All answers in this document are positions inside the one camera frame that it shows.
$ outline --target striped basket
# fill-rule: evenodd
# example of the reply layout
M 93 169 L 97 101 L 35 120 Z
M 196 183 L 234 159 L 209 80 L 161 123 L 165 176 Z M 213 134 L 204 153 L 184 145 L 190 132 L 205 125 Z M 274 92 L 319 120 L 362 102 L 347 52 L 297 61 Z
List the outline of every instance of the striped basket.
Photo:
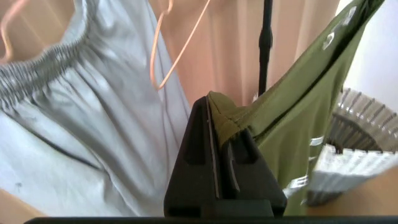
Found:
M 307 205 L 328 202 L 398 164 L 398 117 L 361 92 L 340 95 L 326 145 L 308 186 Z

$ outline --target black cable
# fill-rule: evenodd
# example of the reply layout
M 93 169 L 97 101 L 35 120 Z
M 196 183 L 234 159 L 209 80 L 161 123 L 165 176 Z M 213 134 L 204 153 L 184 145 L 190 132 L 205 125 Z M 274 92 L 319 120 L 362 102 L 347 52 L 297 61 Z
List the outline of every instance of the black cable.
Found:
M 264 0 L 264 13 L 262 15 L 262 29 L 259 38 L 260 48 L 260 77 L 259 77 L 259 96 L 267 88 L 267 71 L 269 62 L 269 52 L 272 47 L 272 0 Z

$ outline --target green fabric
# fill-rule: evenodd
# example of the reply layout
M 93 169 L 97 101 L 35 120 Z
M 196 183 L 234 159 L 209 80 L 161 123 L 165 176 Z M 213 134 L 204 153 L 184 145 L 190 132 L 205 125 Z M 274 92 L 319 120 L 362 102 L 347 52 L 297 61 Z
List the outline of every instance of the green fabric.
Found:
M 271 171 L 284 189 L 291 180 L 310 174 L 322 145 L 310 146 L 311 138 L 325 135 L 331 112 L 343 86 L 368 20 L 383 0 L 354 0 L 292 68 L 252 105 L 236 107 L 221 93 L 210 92 L 211 113 L 222 145 L 248 128 Z M 350 9 L 356 10 L 349 20 Z M 334 38 L 326 48 L 329 34 Z M 305 188 L 288 198 L 285 215 L 305 214 L 300 205 Z

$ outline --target beige wall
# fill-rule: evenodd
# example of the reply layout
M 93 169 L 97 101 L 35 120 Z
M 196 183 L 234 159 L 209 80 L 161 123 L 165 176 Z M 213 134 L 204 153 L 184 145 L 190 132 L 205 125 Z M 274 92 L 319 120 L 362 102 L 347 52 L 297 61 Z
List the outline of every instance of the beige wall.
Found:
M 150 0 L 156 16 L 168 1 Z M 263 0 L 212 0 L 183 54 L 177 72 L 192 104 L 210 90 L 220 91 L 237 105 L 251 102 L 258 89 L 258 38 Z M 273 85 L 326 27 L 338 0 L 274 1 L 268 84 Z M 196 22 L 205 0 L 175 0 L 162 24 L 169 54 L 176 58 Z

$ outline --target gathered waistband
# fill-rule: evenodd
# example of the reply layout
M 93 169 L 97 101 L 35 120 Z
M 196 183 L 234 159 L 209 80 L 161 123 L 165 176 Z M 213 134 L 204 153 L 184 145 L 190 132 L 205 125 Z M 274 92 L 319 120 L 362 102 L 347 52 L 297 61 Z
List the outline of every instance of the gathered waistband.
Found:
M 95 14 L 95 4 L 95 1 L 81 0 L 81 4 L 75 6 L 75 14 L 64 38 L 58 44 L 46 48 L 32 60 L 0 66 L 0 108 L 8 108 L 25 97 L 32 96 L 70 66 L 78 55 L 78 49 L 87 40 L 90 21 Z

